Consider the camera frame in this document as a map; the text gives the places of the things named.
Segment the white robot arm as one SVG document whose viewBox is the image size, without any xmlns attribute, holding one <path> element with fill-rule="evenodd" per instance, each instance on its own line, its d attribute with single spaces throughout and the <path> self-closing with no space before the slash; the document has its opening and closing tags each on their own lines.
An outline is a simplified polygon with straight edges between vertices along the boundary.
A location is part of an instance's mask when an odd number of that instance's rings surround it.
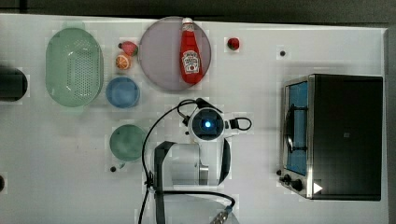
<svg viewBox="0 0 396 224">
<path fill-rule="evenodd" d="M 188 143 L 164 141 L 152 154 L 150 176 L 156 224 L 224 224 L 235 199 L 215 192 L 231 169 L 228 139 L 244 131 L 242 120 L 213 105 L 183 118 Z"/>
</svg>

